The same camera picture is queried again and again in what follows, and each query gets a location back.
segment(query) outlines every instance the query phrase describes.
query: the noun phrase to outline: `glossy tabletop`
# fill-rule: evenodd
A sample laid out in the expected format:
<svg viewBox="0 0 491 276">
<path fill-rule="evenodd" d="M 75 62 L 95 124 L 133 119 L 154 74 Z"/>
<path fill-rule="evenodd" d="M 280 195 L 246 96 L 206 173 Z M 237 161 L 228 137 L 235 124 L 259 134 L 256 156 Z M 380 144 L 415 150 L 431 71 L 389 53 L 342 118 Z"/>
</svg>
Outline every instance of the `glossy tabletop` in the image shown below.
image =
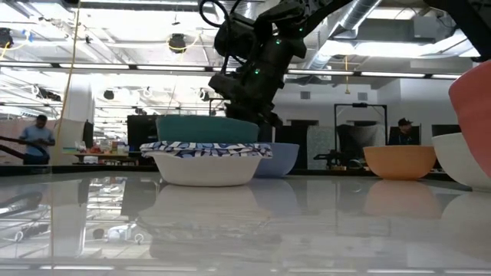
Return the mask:
<svg viewBox="0 0 491 276">
<path fill-rule="evenodd" d="M 158 172 L 0 182 L 2 276 L 491 274 L 491 194 L 449 182 L 195 188 Z"/>
</svg>

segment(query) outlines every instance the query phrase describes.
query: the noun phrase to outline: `white bowl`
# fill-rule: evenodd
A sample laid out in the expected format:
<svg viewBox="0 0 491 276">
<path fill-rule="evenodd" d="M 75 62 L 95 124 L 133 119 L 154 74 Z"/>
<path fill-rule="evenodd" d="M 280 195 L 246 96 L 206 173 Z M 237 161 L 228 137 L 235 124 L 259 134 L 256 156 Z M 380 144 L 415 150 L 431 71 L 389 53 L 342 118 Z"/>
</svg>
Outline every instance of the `white bowl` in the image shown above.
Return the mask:
<svg viewBox="0 0 491 276">
<path fill-rule="evenodd" d="M 491 191 L 491 179 L 470 153 L 462 133 L 435 136 L 433 145 L 440 165 L 453 180 L 474 190 Z"/>
<path fill-rule="evenodd" d="M 199 156 L 180 158 L 162 151 L 148 152 L 162 178 L 181 186 L 239 186 L 249 182 L 261 156 Z"/>
</svg>

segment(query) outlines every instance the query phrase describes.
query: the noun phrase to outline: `pink bowl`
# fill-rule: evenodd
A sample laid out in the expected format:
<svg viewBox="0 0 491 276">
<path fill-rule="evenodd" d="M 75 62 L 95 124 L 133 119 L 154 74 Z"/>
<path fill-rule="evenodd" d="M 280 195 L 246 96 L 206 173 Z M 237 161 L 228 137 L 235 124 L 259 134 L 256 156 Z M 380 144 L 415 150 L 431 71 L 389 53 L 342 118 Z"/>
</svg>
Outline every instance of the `pink bowl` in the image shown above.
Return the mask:
<svg viewBox="0 0 491 276">
<path fill-rule="evenodd" d="M 491 61 L 466 72 L 449 94 L 470 152 L 491 177 Z"/>
</svg>

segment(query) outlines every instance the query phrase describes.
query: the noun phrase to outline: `exposed pipe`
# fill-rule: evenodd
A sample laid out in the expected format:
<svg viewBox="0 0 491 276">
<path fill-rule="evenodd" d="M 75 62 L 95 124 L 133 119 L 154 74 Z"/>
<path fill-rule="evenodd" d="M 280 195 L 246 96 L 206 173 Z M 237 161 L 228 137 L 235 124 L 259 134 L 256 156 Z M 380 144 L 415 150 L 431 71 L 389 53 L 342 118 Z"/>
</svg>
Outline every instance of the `exposed pipe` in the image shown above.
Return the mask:
<svg viewBox="0 0 491 276">
<path fill-rule="evenodd" d="M 341 34 L 346 38 L 356 38 L 358 27 L 382 0 L 354 0 L 345 10 L 341 19 L 332 28 L 328 39 Z M 328 43 L 324 43 L 317 54 L 305 65 L 307 69 L 321 70 L 332 56 L 323 54 L 328 50 Z"/>
</svg>

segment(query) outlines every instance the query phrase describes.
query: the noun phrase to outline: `man in blue shirt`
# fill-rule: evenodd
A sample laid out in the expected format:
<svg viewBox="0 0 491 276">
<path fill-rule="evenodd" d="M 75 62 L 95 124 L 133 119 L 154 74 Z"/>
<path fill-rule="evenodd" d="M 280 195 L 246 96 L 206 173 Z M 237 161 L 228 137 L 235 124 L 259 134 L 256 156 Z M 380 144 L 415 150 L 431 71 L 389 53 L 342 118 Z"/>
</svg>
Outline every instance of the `man in blue shirt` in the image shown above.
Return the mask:
<svg viewBox="0 0 491 276">
<path fill-rule="evenodd" d="M 38 118 L 36 118 L 36 124 L 34 126 L 26 127 L 24 131 L 22 131 L 19 139 L 35 143 L 47 153 L 48 147 L 54 146 L 53 132 L 45 127 L 47 121 L 48 118 L 45 115 L 39 115 Z M 33 146 L 26 145 L 24 165 L 47 165 L 48 162 L 49 156 L 48 158 L 43 158 L 41 151 Z"/>
</svg>

